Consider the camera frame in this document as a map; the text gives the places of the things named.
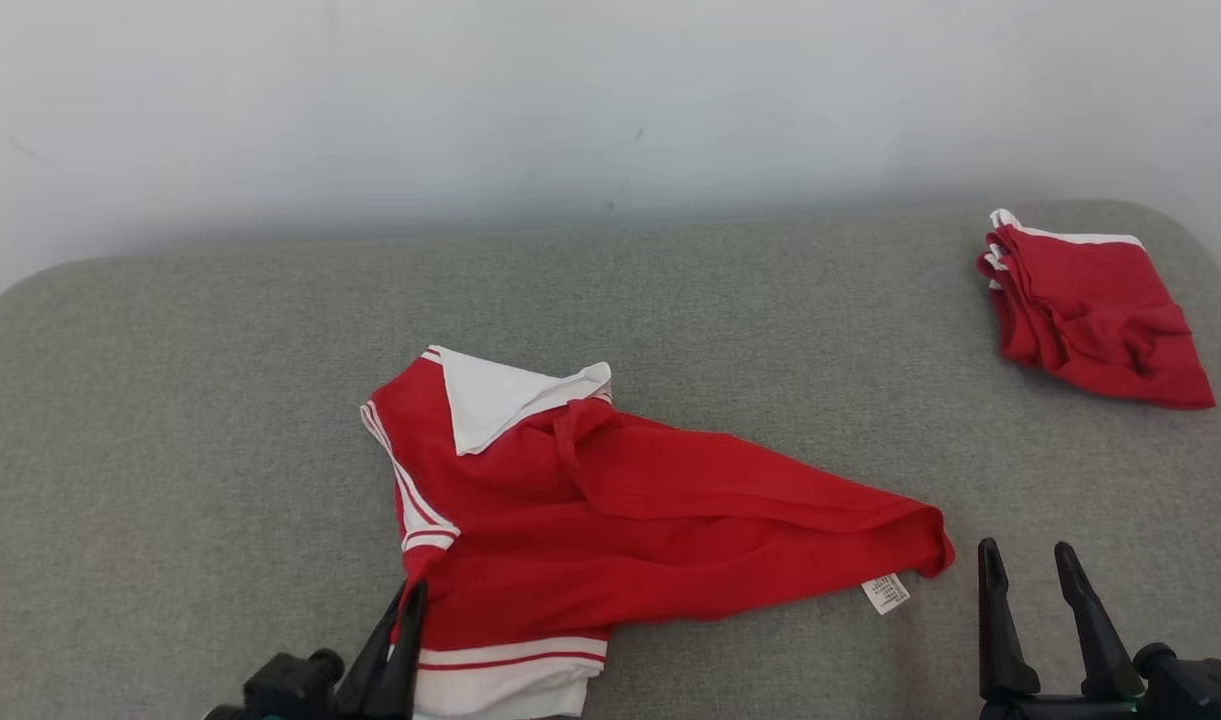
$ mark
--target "folded cloth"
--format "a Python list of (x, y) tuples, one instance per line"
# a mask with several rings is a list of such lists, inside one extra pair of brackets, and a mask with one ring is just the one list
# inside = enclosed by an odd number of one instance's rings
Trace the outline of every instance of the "folded cloth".
[(1023, 227), (1009, 210), (976, 261), (989, 278), (1002, 355), (1099, 395), (1214, 406), (1192, 331), (1139, 238)]
[(415, 710), (578, 715), (618, 624), (717, 620), (952, 564), (943, 514), (568, 378), (430, 347), (361, 406), (389, 453), (407, 587), (429, 583)]

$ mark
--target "care label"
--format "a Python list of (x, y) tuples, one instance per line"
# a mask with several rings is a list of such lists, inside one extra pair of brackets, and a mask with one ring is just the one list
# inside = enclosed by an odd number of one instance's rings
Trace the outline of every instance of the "care label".
[(885, 575), (884, 578), (869, 580), (869, 582), (862, 583), (861, 587), (867, 593), (867, 598), (872, 600), (872, 607), (880, 615), (885, 615), (894, 610), (895, 607), (902, 605), (904, 600), (912, 597), (908, 594), (908, 588), (899, 582), (899, 576), (895, 574)]

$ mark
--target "gray fabric surface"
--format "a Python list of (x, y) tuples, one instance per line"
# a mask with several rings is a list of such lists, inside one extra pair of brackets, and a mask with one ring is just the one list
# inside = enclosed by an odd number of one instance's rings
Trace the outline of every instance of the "gray fabric surface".
[(112, 259), (0, 299), (0, 716), (199, 718), (271, 653), (355, 655), (400, 582), (391, 477), (357, 415), (430, 342), (941, 506), (958, 560), (723, 624), (620, 630), (590, 719), (971, 718), (976, 543), (1024, 652), (1081, 681), (1054, 542), (1127, 648), (1221, 657), (1221, 275), (1118, 203), (1016, 205), (1139, 236), (1217, 409), (1085, 395), (998, 355), (990, 207), (239, 256)]

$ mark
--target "folded red shirt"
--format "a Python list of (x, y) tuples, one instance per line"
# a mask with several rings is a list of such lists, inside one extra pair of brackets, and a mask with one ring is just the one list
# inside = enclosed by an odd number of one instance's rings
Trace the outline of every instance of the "folded red shirt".
[(408, 578), (429, 583), (415, 710), (578, 715), (618, 624), (716, 620), (952, 564), (934, 506), (568, 378), (430, 347), (361, 419), (389, 453)]
[(976, 265), (990, 281), (1005, 358), (1099, 395), (1214, 406), (1183, 310), (1139, 238), (1045, 232), (1009, 210), (991, 218)]

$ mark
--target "red fabric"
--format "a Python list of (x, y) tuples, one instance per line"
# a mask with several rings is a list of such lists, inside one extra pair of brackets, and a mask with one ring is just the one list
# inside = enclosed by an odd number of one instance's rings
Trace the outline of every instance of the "red fabric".
[[(469, 456), (455, 455), (427, 356), (372, 406), (419, 495), (459, 530), (449, 550), (404, 555), (429, 581), (430, 650), (717, 620), (899, 570), (933, 577), (954, 560), (934, 506), (600, 398), (534, 415)], [(402, 503), (398, 492), (399, 517)]]
[(1183, 319), (1148, 251), (1128, 242), (1076, 243), (1000, 225), (979, 271), (1002, 326), (1002, 355), (1105, 397), (1181, 410), (1214, 406)]

